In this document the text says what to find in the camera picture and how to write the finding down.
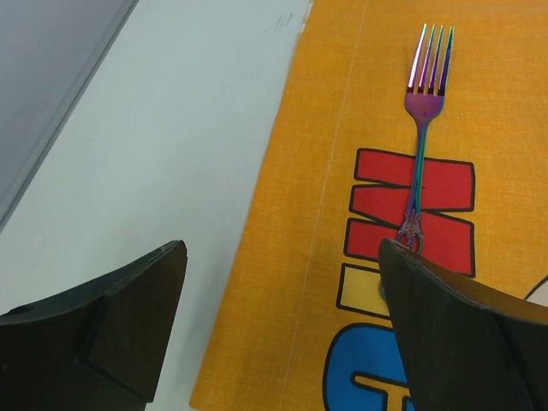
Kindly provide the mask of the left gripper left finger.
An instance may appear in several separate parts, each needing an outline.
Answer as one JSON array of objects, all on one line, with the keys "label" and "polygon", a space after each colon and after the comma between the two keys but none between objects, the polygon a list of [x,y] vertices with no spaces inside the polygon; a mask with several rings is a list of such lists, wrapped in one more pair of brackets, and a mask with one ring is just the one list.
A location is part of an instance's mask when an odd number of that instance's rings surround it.
[{"label": "left gripper left finger", "polygon": [[154,401],[188,250],[132,263],[1,317],[3,410],[143,410]]}]

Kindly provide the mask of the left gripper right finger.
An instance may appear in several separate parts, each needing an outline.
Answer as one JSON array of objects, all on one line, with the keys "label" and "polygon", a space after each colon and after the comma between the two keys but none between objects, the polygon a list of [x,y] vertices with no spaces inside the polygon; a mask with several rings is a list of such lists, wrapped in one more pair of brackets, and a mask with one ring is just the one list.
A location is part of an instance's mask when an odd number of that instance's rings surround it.
[{"label": "left gripper right finger", "polygon": [[545,410],[547,309],[384,239],[385,299],[417,410]]}]

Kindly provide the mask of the orange Mickey Mouse placemat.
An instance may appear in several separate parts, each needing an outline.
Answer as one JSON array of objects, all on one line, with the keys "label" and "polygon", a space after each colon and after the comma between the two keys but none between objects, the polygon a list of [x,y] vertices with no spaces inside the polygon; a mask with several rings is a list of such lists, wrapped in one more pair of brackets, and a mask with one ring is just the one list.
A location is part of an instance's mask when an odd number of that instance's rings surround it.
[{"label": "orange Mickey Mouse placemat", "polygon": [[378,245],[394,238],[416,131],[416,45],[454,36],[429,127],[424,256],[547,299],[547,4],[317,1],[296,49],[190,404],[408,410]]}]

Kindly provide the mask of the aluminium rail frame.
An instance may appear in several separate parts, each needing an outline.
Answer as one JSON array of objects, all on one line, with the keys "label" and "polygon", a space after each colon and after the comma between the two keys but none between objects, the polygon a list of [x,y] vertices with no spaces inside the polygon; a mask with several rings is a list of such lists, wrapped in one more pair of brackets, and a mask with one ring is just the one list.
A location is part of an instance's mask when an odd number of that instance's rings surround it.
[{"label": "aluminium rail frame", "polygon": [[1,3],[1,221],[7,222],[136,3]]}]

